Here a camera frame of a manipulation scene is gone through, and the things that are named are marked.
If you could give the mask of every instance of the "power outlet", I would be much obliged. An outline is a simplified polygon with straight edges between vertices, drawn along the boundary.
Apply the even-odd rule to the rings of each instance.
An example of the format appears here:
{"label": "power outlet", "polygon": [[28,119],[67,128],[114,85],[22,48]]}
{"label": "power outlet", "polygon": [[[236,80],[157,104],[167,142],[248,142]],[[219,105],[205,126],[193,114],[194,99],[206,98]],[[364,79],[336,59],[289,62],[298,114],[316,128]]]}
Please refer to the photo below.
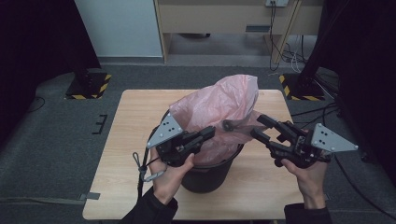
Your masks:
{"label": "power outlet", "polygon": [[286,7],[289,0],[266,0],[265,5],[271,7],[273,5],[272,2],[275,3],[276,7]]}

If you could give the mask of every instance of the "dark backdrop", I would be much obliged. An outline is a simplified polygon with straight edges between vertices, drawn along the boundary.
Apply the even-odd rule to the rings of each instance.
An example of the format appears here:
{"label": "dark backdrop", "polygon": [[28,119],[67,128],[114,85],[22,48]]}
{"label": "dark backdrop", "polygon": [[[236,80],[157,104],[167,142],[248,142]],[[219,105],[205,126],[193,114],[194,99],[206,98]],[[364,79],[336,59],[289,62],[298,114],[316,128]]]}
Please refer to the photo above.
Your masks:
{"label": "dark backdrop", "polygon": [[337,102],[362,156],[379,161],[396,186],[396,1],[327,0],[318,42],[301,77],[319,67],[340,79]]}
{"label": "dark backdrop", "polygon": [[[76,57],[62,46],[71,46]],[[0,145],[37,85],[76,66],[100,68],[74,1],[0,0]]]}

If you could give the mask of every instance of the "human hand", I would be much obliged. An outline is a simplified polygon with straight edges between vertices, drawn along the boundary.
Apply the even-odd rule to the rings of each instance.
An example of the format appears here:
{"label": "human hand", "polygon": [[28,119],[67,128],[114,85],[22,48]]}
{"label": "human hand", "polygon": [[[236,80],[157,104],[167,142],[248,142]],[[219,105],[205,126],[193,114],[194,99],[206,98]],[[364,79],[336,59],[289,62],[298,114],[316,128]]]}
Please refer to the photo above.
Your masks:
{"label": "human hand", "polygon": [[[155,160],[159,157],[155,148],[150,149],[150,159]],[[161,160],[152,162],[148,167],[152,174],[166,171],[153,180],[154,196],[163,204],[167,205],[177,193],[184,175],[194,166],[194,154],[185,160],[180,167],[167,166]]]}
{"label": "human hand", "polygon": [[286,159],[283,159],[281,162],[290,173],[297,177],[299,190],[303,194],[305,209],[321,209],[326,207],[323,181],[328,163],[317,161],[310,167],[301,169]]}

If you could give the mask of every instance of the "metal bracket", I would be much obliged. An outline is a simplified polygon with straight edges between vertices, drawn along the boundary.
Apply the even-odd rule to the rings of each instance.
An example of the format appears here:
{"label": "metal bracket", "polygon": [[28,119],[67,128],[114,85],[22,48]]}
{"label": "metal bracket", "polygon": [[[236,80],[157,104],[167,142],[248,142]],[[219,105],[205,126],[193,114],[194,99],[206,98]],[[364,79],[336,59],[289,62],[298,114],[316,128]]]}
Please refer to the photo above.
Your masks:
{"label": "metal bracket", "polygon": [[94,192],[88,192],[87,194],[80,194],[78,197],[79,201],[85,201],[87,199],[92,199],[92,200],[99,200],[100,193],[94,193]]}
{"label": "metal bracket", "polygon": [[311,145],[330,152],[350,151],[359,148],[321,123],[315,126]]}
{"label": "metal bracket", "polygon": [[161,124],[158,126],[155,133],[148,140],[147,147],[156,147],[159,144],[174,138],[183,133],[183,129],[177,123],[175,118],[168,113]]}

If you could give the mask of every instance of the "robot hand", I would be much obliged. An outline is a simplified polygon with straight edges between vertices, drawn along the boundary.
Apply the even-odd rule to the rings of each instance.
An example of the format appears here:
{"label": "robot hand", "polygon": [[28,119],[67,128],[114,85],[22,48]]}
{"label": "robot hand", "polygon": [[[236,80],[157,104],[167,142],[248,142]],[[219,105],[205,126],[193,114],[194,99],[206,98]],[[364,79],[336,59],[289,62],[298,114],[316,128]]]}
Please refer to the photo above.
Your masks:
{"label": "robot hand", "polygon": [[316,125],[314,130],[304,132],[290,121],[280,122],[266,115],[260,115],[257,121],[268,128],[276,128],[280,132],[277,137],[280,143],[290,142],[290,146],[287,147],[270,141],[270,136],[259,129],[254,128],[250,132],[253,138],[264,143],[270,150],[271,157],[275,159],[275,164],[278,167],[282,166],[280,162],[282,159],[288,159],[296,166],[304,169],[316,161],[329,162],[333,152],[358,149],[358,146],[348,142],[320,123]]}
{"label": "robot hand", "polygon": [[215,136],[215,131],[215,127],[208,126],[200,132],[188,133],[167,113],[151,134],[148,147],[155,147],[163,162],[178,167],[191,153],[200,152],[203,142]]}

